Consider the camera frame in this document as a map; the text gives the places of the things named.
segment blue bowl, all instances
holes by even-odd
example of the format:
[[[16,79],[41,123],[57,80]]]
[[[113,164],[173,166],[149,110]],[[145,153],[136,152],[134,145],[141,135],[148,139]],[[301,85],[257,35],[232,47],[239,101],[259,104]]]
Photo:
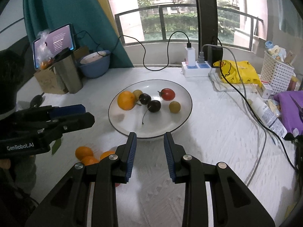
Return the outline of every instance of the blue bowl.
[[[106,56],[101,57],[99,54],[106,52]],[[108,50],[99,51],[83,57],[78,67],[88,78],[98,78],[107,72],[109,69],[111,52]]]

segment cherry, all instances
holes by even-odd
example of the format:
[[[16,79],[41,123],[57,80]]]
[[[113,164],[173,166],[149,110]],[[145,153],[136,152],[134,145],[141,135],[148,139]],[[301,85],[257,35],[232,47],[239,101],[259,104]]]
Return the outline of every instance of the cherry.
[[[139,95],[139,101],[142,103],[142,105],[147,105],[151,101],[151,96],[145,93],[142,93]]]
[[[171,101],[175,98],[176,94],[172,89],[164,88],[161,90],[161,92],[159,92],[159,96],[162,97],[165,101]]]
[[[151,113],[156,113],[160,109],[161,109],[161,102],[159,102],[158,100],[152,100],[147,104],[147,110],[146,110],[145,114],[147,113],[147,111],[150,111]]]

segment gray cable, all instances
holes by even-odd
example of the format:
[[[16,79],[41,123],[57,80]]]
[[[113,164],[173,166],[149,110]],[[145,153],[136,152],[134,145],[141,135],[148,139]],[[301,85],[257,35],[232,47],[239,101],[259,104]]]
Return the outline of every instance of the gray cable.
[[[237,68],[237,72],[238,72],[238,75],[239,75],[241,84],[242,84],[242,86],[243,86],[244,97],[245,97],[245,99],[247,99],[245,85],[244,85],[243,79],[242,79],[242,77],[241,77],[241,75],[240,75],[240,71],[239,71],[239,68],[238,68],[238,63],[237,63],[237,60],[236,60],[236,57],[235,57],[234,53],[233,53],[229,48],[224,47],[224,46],[218,46],[218,45],[212,45],[212,44],[205,44],[203,47],[205,47],[205,46],[211,46],[211,47],[215,47],[215,48],[227,49],[227,50],[232,54],[232,56],[234,57],[234,62],[235,62],[235,64],[236,64],[236,68]],[[255,120],[256,122],[258,122],[258,120],[256,120],[255,116],[251,113],[251,110],[250,110],[249,108],[247,108],[247,109],[248,109],[250,115],[254,118],[254,120]],[[260,154],[260,156],[259,156],[259,159],[258,159],[258,161],[257,161],[256,167],[255,167],[255,169],[254,169],[254,171],[253,171],[253,173],[252,173],[252,175],[251,175],[251,177],[250,177],[250,179],[249,179],[249,181],[248,181],[248,183],[247,183],[247,185],[246,185],[247,187],[250,185],[250,183],[251,183],[251,181],[252,181],[254,175],[256,174],[256,171],[257,171],[258,166],[259,166],[259,164],[260,164],[260,161],[261,161],[261,158],[262,158],[264,149],[265,149],[266,141],[267,141],[267,132],[266,132],[266,130],[265,130],[263,127],[261,127],[261,128],[263,129],[263,131],[264,131],[264,133],[265,133],[264,144],[263,144],[263,148],[262,148],[261,154]]]

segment red tomato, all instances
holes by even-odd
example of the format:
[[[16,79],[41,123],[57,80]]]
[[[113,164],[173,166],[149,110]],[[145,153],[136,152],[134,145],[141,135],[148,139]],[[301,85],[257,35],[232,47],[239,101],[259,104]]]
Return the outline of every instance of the red tomato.
[[[175,98],[176,94],[172,89],[165,88],[159,92],[159,96],[165,101],[171,101]]]

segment cherry stem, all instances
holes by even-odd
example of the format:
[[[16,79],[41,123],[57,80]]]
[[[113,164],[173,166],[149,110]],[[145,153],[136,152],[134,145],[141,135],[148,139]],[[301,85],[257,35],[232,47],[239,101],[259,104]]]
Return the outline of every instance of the cherry stem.
[[[149,108],[147,108],[145,114],[147,113],[148,109],[149,109]],[[142,118],[142,124],[144,124],[144,123],[143,123],[143,119],[144,119],[145,114],[143,115],[143,118]]]

